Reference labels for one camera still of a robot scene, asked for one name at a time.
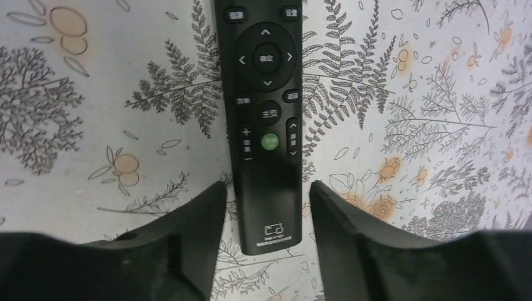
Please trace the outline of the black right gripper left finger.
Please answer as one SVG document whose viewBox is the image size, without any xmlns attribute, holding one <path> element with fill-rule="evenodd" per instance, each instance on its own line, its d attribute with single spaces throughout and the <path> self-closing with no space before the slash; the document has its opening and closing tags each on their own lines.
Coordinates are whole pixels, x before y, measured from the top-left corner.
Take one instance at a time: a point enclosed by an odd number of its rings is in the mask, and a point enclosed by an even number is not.
<svg viewBox="0 0 532 301">
<path fill-rule="evenodd" d="M 209 300 L 225 222 L 218 181 L 114 240 L 1 233 L 2 300 Z"/>
</svg>

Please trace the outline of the black remote control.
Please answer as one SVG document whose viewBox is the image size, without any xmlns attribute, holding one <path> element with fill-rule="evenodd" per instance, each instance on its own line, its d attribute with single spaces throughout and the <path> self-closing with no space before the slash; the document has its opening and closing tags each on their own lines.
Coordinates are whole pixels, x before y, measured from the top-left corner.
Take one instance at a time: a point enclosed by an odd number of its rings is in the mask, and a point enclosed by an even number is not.
<svg viewBox="0 0 532 301">
<path fill-rule="evenodd" d="M 215 1 L 241 250 L 302 239 L 302 2 Z"/>
</svg>

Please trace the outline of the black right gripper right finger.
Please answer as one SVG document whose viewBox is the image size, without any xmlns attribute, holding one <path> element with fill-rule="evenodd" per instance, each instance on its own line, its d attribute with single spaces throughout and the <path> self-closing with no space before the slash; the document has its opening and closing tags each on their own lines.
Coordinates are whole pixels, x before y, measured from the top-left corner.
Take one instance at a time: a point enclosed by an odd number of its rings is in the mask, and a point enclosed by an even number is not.
<svg viewBox="0 0 532 301">
<path fill-rule="evenodd" d="M 531 232 L 475 231 L 439 242 L 309 191 L 326 300 L 530 300 Z"/>
</svg>

